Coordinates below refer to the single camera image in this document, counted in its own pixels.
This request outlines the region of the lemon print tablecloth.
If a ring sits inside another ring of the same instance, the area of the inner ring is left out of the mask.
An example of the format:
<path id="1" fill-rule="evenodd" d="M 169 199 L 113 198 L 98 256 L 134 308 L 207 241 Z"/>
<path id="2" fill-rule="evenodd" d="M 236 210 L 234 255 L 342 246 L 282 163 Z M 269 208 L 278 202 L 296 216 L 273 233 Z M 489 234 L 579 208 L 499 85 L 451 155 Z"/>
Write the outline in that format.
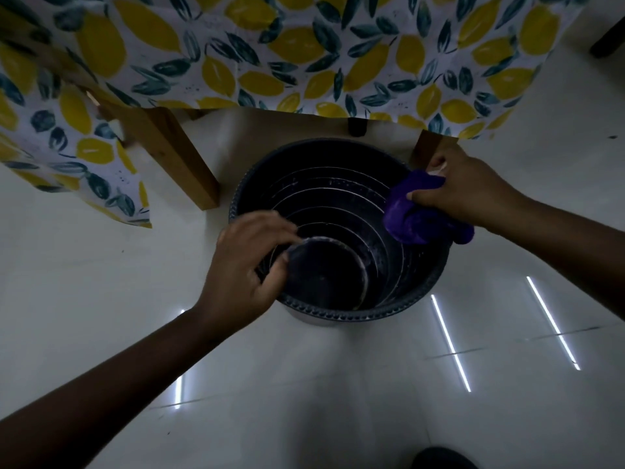
<path id="1" fill-rule="evenodd" d="M 502 126 L 590 0 L 0 0 L 0 164 L 151 228 L 82 89 L 131 111 L 263 110 L 457 139 Z"/>

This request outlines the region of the wooden table leg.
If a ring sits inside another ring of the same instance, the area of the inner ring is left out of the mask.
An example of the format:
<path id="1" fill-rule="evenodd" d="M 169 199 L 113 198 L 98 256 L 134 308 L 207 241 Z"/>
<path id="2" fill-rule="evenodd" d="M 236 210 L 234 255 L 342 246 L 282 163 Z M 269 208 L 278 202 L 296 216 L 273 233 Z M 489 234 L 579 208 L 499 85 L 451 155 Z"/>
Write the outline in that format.
<path id="1" fill-rule="evenodd" d="M 220 202 L 220 185 L 174 114 L 163 107 L 123 107 L 100 100 L 202 211 Z"/>
<path id="2" fill-rule="evenodd" d="M 426 169 L 439 148 L 444 136 L 430 131 L 421 131 L 409 160 L 411 169 Z"/>

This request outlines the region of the person's right forearm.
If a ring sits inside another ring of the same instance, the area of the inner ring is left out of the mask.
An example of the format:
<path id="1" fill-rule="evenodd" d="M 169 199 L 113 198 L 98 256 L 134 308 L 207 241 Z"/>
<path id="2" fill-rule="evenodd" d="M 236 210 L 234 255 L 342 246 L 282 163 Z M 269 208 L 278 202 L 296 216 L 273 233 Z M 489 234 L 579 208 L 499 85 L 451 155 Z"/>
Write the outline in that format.
<path id="1" fill-rule="evenodd" d="M 625 231 L 518 192 L 506 198 L 504 209 L 501 236 L 625 321 Z"/>

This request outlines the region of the dark furniture leg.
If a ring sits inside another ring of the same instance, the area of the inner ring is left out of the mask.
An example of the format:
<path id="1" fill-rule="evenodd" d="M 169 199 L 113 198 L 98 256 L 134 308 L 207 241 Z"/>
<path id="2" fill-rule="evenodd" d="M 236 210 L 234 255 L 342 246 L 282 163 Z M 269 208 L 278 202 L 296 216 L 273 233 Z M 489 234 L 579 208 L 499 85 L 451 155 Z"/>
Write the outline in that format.
<path id="1" fill-rule="evenodd" d="M 605 59 L 623 44 L 625 44 L 625 16 L 590 47 L 589 53 L 595 59 Z"/>

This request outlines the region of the person's right hand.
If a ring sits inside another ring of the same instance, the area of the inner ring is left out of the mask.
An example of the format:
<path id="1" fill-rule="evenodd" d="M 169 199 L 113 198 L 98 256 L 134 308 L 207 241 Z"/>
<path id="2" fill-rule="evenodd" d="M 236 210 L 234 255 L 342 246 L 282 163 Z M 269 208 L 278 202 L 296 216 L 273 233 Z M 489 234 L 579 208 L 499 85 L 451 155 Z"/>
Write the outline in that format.
<path id="1" fill-rule="evenodd" d="M 450 217 L 488 229 L 511 241 L 526 234 L 524 213 L 530 200 L 500 177 L 484 161 L 468 156 L 458 145 L 439 149 L 427 166 L 439 170 L 449 189 L 451 204 L 419 204 L 434 207 Z"/>

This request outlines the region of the dark blue plastic bucket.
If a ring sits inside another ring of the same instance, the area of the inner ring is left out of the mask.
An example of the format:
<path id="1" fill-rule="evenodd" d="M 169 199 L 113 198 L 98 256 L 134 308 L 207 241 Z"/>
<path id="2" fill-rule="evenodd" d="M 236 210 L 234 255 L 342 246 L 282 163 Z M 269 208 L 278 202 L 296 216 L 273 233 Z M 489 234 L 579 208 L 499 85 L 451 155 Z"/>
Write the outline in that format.
<path id="1" fill-rule="evenodd" d="M 402 244 L 384 227 L 391 188 L 409 172 L 399 159 L 362 142 L 292 142 L 246 172 L 229 221 L 276 211 L 297 226 L 302 242 L 273 248 L 256 267 L 264 280 L 287 252 L 287 284 L 278 301 L 295 318 L 318 326 L 381 320 L 430 295 L 451 248 L 449 239 Z"/>

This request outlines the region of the person's left hand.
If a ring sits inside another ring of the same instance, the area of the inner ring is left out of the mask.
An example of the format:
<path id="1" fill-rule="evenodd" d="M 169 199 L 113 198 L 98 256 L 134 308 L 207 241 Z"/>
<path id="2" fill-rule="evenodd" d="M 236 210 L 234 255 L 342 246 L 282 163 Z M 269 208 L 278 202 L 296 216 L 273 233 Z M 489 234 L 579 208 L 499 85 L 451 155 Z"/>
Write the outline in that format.
<path id="1" fill-rule="evenodd" d="M 196 304 L 211 336 L 224 340 L 271 307 L 274 302 L 261 300 L 265 277 L 260 278 L 256 269 L 278 246 L 301 241 L 298 227 L 276 211 L 243 214 L 223 229 Z"/>

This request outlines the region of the person's left forearm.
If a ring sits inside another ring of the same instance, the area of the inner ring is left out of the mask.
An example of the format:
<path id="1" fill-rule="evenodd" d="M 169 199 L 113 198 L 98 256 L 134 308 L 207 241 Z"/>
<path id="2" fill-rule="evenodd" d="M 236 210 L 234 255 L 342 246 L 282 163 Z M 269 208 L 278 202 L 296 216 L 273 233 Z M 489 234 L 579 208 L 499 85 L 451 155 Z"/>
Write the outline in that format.
<path id="1" fill-rule="evenodd" d="M 236 332 L 194 307 L 0 420 L 0 469 L 85 469 L 177 378 Z"/>

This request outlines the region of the purple cleaning cloth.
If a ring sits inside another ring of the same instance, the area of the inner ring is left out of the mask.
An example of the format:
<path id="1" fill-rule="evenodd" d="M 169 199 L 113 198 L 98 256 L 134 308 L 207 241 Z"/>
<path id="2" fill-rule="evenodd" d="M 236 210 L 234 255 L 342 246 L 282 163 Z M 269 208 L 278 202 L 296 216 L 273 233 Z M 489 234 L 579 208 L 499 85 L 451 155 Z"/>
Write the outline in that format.
<path id="1" fill-rule="evenodd" d="M 408 193 L 412 191 L 439 189 L 445 181 L 443 176 L 415 169 L 391 188 L 385 202 L 382 223 L 396 241 L 407 245 L 452 241 L 462 245 L 473 240 L 473 225 L 408 199 Z"/>

